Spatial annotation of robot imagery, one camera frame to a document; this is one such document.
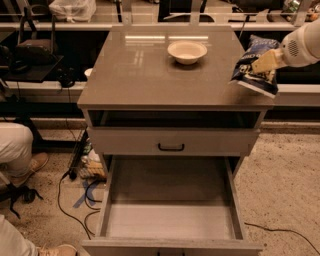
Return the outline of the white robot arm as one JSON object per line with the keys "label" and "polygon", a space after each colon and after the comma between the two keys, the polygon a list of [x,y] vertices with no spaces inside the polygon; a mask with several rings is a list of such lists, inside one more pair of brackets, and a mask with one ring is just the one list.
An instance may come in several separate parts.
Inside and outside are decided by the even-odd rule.
{"label": "white robot arm", "polygon": [[284,37],[277,49],[262,54],[252,63],[254,73],[283,67],[304,67],[320,60],[320,20],[317,19]]}

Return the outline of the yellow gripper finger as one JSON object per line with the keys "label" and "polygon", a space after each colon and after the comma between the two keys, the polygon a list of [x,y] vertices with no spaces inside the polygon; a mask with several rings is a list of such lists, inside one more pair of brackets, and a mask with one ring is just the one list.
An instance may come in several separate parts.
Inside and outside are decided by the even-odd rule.
{"label": "yellow gripper finger", "polygon": [[262,54],[252,64],[254,74],[276,70],[284,66],[283,53],[281,49],[271,49]]}

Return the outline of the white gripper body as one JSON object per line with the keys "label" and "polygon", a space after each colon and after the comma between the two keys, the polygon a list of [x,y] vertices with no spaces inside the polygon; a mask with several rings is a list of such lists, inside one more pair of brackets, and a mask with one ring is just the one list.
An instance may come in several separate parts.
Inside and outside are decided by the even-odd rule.
{"label": "white gripper body", "polygon": [[317,26],[304,25],[286,35],[281,43],[287,66],[303,67],[317,62]]}

